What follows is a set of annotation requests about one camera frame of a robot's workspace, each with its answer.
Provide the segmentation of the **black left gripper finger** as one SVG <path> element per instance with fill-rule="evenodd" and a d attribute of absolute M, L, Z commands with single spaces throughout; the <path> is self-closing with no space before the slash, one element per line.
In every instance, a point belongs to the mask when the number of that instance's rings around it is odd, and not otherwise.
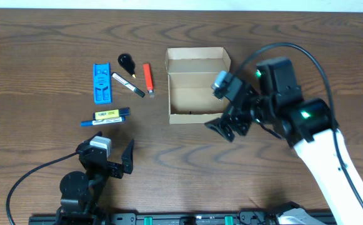
<path fill-rule="evenodd" d="M 85 140 L 84 143 L 89 144 L 91 142 L 91 140 L 93 140 L 97 136 L 98 137 L 101 137 L 102 136 L 102 132 L 101 131 L 98 131 L 92 137 L 90 137 L 89 139 Z"/>
<path fill-rule="evenodd" d="M 126 174 L 132 174 L 132 171 L 134 169 L 133 164 L 133 150 L 134 150 L 134 140 L 132 139 L 130 143 L 125 148 L 121 160 L 122 160 L 122 170 L 123 173 Z"/>

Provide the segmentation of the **yellow black highlighter marker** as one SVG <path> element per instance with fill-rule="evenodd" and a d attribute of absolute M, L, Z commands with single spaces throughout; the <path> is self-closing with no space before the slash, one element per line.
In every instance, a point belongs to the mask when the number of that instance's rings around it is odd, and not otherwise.
<path fill-rule="evenodd" d="M 108 111 L 99 111 L 93 114 L 94 120 L 102 120 L 102 119 L 110 119 L 116 118 L 121 116 L 129 116 L 130 109 L 128 107 L 121 108 L 121 109 L 112 109 Z"/>

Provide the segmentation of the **brown cardboard box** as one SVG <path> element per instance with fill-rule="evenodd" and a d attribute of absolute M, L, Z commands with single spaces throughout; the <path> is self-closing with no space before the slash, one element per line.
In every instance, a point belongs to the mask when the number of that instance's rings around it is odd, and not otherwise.
<path fill-rule="evenodd" d="M 231 59 L 223 47 L 177 47 L 166 51 L 169 123 L 203 124 L 220 117 L 228 105 L 212 95 L 212 84 Z"/>

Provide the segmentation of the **blue plastic tool holder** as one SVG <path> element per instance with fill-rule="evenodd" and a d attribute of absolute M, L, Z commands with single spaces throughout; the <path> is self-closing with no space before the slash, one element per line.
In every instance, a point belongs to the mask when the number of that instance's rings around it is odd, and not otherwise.
<path fill-rule="evenodd" d="M 112 103 L 111 68 L 110 63 L 94 64 L 94 102 L 96 104 Z"/>

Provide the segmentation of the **black teardrop glue bottle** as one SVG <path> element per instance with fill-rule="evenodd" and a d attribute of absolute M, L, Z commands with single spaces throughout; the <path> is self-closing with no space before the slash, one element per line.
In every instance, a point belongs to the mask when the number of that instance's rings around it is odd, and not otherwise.
<path fill-rule="evenodd" d="M 119 65 L 126 70 L 133 78 L 136 77 L 135 75 L 135 68 L 136 65 L 134 61 L 132 60 L 132 57 L 128 53 L 120 54 L 117 59 Z"/>

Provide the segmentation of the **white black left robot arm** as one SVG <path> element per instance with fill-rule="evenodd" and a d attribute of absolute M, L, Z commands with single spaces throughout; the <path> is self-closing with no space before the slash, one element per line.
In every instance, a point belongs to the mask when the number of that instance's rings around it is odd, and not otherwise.
<path fill-rule="evenodd" d="M 85 169 L 65 175 L 59 185 L 61 207 L 56 213 L 56 224 L 110 224 L 111 217 L 98 206 L 109 178 L 121 179 L 133 171 L 134 140 L 121 155 L 121 162 L 110 162 L 112 143 L 101 132 L 80 143 L 76 148 Z"/>

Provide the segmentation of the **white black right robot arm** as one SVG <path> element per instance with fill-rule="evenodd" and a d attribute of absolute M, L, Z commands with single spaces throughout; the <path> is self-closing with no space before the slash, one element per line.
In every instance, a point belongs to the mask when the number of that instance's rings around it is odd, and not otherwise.
<path fill-rule="evenodd" d="M 261 90 L 221 71 L 213 95 L 229 105 L 207 128 L 232 142 L 245 136 L 252 123 L 287 141 L 308 167 L 337 224 L 363 224 L 363 181 L 347 151 L 344 137 L 322 99 L 304 100 L 291 61 L 268 59 L 256 66 Z"/>

